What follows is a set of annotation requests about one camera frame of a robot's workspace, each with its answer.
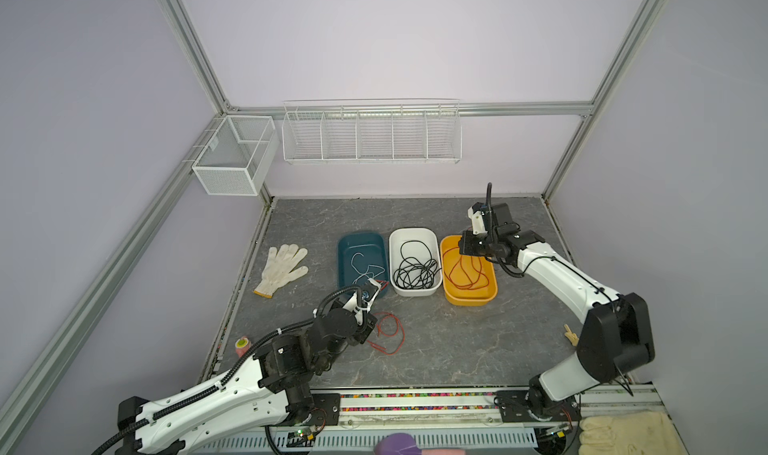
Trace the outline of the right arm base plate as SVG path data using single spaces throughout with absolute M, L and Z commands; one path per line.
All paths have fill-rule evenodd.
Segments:
M 581 409 L 574 397 L 552 401 L 539 389 L 507 389 L 496 392 L 493 403 L 505 423 L 580 421 Z

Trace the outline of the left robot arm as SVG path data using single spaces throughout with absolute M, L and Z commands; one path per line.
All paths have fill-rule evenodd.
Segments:
M 377 323 L 381 291 L 371 279 L 325 296 L 311 318 L 270 331 L 226 372 L 177 395 L 119 405 L 118 432 L 96 448 L 105 454 L 188 454 L 251 427 L 295 424 L 316 407 L 310 381 L 332 368 Z

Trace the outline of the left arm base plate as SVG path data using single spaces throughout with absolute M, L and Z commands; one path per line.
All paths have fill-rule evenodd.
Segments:
M 299 426 L 337 426 L 341 415 L 341 394 L 338 392 L 313 392 L 312 402 L 301 409 L 295 419 Z

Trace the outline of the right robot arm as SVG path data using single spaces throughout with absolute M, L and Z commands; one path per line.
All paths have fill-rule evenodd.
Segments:
M 459 241 L 462 255 L 483 258 L 513 278 L 532 277 L 582 324 L 574 353 L 530 379 L 523 406 L 534 419 L 547 420 L 564 401 L 655 359 L 649 308 L 640 295 L 598 282 L 541 235 L 522 229 L 506 203 L 493 202 L 491 184 L 468 218 L 471 227 Z

